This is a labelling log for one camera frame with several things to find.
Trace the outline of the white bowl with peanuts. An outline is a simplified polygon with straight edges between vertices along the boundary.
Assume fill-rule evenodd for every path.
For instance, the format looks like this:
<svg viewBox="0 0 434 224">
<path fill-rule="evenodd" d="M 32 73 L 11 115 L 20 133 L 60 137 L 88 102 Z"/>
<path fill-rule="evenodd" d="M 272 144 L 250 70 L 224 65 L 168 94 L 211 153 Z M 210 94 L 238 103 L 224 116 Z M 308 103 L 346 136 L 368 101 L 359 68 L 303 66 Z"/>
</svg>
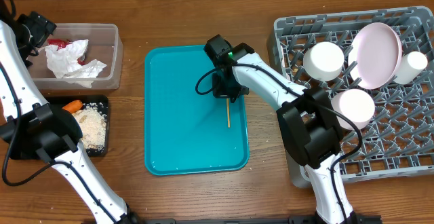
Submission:
<svg viewBox="0 0 434 224">
<path fill-rule="evenodd" d="M 318 81 L 331 81 L 337 78 L 343 64 L 343 51 L 335 43 L 328 41 L 315 44 L 303 57 L 304 70 Z"/>
</svg>

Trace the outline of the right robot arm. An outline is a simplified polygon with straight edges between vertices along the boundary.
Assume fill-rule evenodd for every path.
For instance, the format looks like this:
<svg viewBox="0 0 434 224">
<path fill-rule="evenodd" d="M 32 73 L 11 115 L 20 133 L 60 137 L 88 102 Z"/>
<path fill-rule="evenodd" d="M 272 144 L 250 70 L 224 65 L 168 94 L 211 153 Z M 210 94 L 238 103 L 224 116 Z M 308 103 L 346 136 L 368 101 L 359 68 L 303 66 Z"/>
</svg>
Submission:
<svg viewBox="0 0 434 224">
<path fill-rule="evenodd" d="M 245 43 L 232 46 L 216 35 L 204 51 L 214 65 L 209 71 L 214 97 L 234 103 L 253 91 L 274 108 L 287 154 L 309 175 L 317 222 L 354 223 L 340 176 L 340 114 L 332 109 L 326 92 L 289 81 Z"/>
</svg>

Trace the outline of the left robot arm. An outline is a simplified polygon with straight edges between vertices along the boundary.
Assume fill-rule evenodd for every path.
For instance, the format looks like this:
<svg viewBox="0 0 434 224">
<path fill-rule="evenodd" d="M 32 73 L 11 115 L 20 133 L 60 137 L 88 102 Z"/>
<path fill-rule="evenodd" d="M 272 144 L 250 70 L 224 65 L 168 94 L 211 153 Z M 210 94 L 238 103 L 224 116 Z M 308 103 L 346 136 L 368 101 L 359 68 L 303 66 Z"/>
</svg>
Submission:
<svg viewBox="0 0 434 224">
<path fill-rule="evenodd" d="M 5 123 L 1 140 L 8 143 L 1 178 L 23 185 L 49 168 L 61 174 L 91 210 L 97 223 L 140 223 L 123 198 L 106 183 L 81 141 L 79 124 L 67 110 L 51 105 L 33 82 L 28 57 L 47 40 L 56 25 L 36 12 L 16 15 L 13 0 L 1 0 L 1 105 Z M 9 160 L 36 159 L 45 166 L 18 182 L 7 178 Z"/>
</svg>

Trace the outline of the white napkin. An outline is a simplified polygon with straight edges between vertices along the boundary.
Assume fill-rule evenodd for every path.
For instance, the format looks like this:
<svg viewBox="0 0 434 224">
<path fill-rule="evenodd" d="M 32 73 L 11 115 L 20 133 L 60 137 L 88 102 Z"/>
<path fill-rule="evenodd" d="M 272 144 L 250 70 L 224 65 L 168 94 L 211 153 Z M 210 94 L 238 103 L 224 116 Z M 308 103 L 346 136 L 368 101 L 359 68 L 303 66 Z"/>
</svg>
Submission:
<svg viewBox="0 0 434 224">
<path fill-rule="evenodd" d="M 47 45 L 39 49 L 45 51 L 47 58 L 47 68 L 54 74 L 57 79 L 67 79 L 68 83 L 75 83 L 84 88 L 91 88 L 94 79 L 107 67 L 103 62 L 93 59 L 81 66 L 77 59 L 57 53 L 55 45 Z"/>
</svg>

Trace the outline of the wooden chopstick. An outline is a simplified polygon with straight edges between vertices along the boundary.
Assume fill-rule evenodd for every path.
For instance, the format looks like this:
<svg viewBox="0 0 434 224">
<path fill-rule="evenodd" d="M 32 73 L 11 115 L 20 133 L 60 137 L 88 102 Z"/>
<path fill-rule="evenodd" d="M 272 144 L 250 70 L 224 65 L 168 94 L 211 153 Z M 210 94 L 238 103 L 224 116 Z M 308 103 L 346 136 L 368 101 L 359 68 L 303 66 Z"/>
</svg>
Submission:
<svg viewBox="0 0 434 224">
<path fill-rule="evenodd" d="M 226 99 L 226 118 L 227 118 L 227 127 L 231 127 L 231 113 L 230 113 L 230 99 Z"/>
</svg>

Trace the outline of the white paper cup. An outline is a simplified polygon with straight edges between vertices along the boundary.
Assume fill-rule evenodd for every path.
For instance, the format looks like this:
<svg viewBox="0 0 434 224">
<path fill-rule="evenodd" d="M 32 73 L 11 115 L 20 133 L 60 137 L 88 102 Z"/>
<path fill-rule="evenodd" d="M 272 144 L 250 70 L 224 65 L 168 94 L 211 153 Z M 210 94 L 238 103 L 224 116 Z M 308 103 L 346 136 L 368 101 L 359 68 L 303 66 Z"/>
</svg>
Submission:
<svg viewBox="0 0 434 224">
<path fill-rule="evenodd" d="M 393 80 L 398 84 L 408 84 L 428 65 L 428 59 L 422 52 L 413 51 L 401 58 L 400 66 Z"/>
</svg>

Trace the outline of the pink bowl with food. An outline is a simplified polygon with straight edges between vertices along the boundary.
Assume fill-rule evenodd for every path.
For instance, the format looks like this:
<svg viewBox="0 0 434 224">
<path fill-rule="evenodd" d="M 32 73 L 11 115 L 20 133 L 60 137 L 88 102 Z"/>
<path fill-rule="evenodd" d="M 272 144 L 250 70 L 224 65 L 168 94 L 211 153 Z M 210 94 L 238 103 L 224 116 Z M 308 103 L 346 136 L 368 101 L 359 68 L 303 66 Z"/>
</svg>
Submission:
<svg viewBox="0 0 434 224">
<path fill-rule="evenodd" d="M 333 97 L 331 103 L 335 111 L 351 120 L 359 130 L 368 125 L 375 112 L 372 97 L 359 89 L 340 92 Z"/>
</svg>

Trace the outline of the large white plate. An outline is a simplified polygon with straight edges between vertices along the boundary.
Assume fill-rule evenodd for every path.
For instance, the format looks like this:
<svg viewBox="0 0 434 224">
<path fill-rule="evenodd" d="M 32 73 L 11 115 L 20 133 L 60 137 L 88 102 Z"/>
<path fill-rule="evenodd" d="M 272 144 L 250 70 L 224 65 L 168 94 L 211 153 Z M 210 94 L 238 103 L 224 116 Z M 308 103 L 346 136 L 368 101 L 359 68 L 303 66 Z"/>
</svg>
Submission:
<svg viewBox="0 0 434 224">
<path fill-rule="evenodd" d="M 363 27 L 353 38 L 348 63 L 358 86 L 373 90 L 385 85 L 395 75 L 401 62 L 402 46 L 397 33 L 381 22 Z"/>
</svg>

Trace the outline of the orange carrot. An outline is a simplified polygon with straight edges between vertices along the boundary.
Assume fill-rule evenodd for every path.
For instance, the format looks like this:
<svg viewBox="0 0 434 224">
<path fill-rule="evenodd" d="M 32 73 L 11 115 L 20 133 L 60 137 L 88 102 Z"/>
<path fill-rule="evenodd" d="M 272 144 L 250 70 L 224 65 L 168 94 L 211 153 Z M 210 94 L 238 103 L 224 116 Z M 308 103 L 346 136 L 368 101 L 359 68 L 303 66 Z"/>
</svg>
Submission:
<svg viewBox="0 0 434 224">
<path fill-rule="evenodd" d="M 81 110 L 83 106 L 83 103 L 80 100 L 74 100 L 70 103 L 68 103 L 67 105 L 63 106 L 63 109 L 65 111 L 68 111 L 69 113 L 73 114 L 78 112 L 79 110 Z"/>
</svg>

